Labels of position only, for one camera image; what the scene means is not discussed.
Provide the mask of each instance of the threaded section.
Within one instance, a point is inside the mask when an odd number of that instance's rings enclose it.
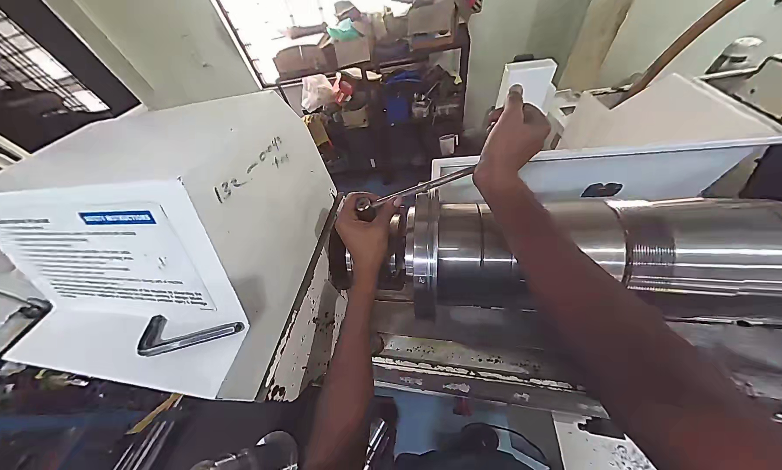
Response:
[[[629,289],[664,290],[672,282],[675,238],[663,218],[642,210],[621,210],[626,230],[626,276]]]

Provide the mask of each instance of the blue label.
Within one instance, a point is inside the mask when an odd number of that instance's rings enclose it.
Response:
[[[130,225],[156,223],[150,211],[78,212],[87,225]]]

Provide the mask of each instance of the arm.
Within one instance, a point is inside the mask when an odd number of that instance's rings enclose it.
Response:
[[[661,470],[782,468],[782,429],[580,251],[519,179],[548,131],[541,112],[511,93],[474,181],[588,385]]]
[[[368,405],[374,397],[370,314],[377,275],[388,249],[388,223],[399,201],[385,204],[373,222],[356,217],[356,199],[349,195],[336,220],[336,230],[354,261],[354,285],[348,291],[334,356],[316,404],[307,447],[307,468],[361,468],[368,449]]]

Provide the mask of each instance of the cylindrical metal workpiece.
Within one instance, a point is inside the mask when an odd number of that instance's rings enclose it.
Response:
[[[545,208],[628,289],[782,297],[782,202],[583,199]],[[433,316],[435,305],[534,306],[485,204],[440,204],[436,191],[419,196],[408,210],[405,269],[421,317]]]

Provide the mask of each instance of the white cup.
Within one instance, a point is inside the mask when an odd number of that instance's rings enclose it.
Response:
[[[458,134],[441,135],[438,141],[440,142],[440,155],[452,155],[454,147],[458,145]]]

